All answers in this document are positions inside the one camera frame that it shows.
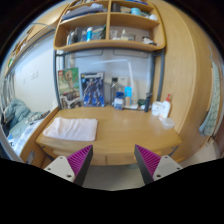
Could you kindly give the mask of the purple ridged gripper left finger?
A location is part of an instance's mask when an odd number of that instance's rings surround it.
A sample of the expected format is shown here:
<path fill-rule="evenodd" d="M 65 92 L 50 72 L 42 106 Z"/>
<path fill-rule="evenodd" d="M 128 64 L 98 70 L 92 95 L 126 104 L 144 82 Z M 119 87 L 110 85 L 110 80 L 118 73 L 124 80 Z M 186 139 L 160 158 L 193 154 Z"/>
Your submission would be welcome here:
<path fill-rule="evenodd" d="M 59 156 L 45 171 L 82 186 L 93 157 L 93 146 L 89 145 L 65 157 Z"/>

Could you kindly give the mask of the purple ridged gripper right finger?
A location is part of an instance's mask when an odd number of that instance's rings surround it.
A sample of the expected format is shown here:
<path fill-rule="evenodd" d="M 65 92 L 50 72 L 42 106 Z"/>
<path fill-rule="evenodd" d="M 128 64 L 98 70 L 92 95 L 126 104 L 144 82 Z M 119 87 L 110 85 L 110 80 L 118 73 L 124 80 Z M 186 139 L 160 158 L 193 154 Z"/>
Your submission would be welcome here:
<path fill-rule="evenodd" d="M 174 151 L 169 155 L 159 156 L 142 146 L 135 146 L 134 155 L 145 185 L 182 169 L 182 167 L 171 158 L 173 153 Z"/>

